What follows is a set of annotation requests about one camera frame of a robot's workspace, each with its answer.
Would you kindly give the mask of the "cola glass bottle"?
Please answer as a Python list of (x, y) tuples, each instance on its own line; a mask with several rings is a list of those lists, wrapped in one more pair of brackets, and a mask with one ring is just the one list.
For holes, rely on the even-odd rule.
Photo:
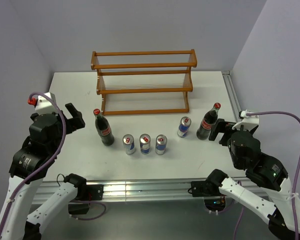
[(102, 143), (105, 146), (111, 146), (114, 143), (115, 138), (108, 120), (103, 116), (101, 110), (98, 108), (93, 110), (93, 114), (95, 116), (95, 128)]
[(196, 136), (199, 140), (206, 140), (210, 133), (212, 126), (218, 120), (219, 110), (221, 108), (221, 104), (216, 102), (212, 109), (209, 110), (203, 117), (198, 130), (196, 131)]

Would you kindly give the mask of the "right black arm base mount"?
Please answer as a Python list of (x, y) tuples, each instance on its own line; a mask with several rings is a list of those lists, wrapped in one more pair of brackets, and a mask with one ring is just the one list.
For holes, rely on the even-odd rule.
[(204, 205), (208, 210), (221, 211), (226, 207), (225, 197), (212, 184), (203, 181), (192, 181), (187, 192), (194, 198), (203, 197)]

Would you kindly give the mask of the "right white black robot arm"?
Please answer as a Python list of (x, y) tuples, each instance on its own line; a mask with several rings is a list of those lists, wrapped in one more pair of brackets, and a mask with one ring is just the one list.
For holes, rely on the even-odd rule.
[(227, 195), (254, 212), (280, 240), (300, 240), (300, 199), (293, 193), (289, 174), (275, 157), (261, 151), (261, 143), (254, 138), (256, 130), (242, 124), (218, 119), (209, 136), (226, 146), (235, 169), (243, 170), (247, 179), (267, 196), (264, 199), (246, 187), (240, 186), (225, 172), (215, 169), (206, 178), (206, 190), (210, 195)]

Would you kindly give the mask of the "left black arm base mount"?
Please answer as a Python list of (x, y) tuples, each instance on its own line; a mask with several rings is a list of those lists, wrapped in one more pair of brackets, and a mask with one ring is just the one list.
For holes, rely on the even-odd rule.
[[(102, 184), (89, 184), (82, 196), (76, 197), (77, 201), (101, 201), (104, 186)], [(68, 212), (71, 215), (85, 215), (91, 208), (90, 203), (70, 203)]]

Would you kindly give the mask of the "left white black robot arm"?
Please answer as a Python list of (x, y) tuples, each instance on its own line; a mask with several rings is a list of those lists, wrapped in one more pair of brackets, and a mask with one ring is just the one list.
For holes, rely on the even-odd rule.
[(72, 200), (87, 197), (87, 180), (71, 173), (63, 184), (37, 210), (29, 212), (34, 196), (49, 167), (55, 162), (63, 135), (85, 127), (82, 113), (72, 103), (65, 105), (67, 119), (52, 104), (38, 103), (31, 115), (29, 136), (12, 159), (9, 186), (0, 213), (0, 240), (40, 240), (59, 212)]

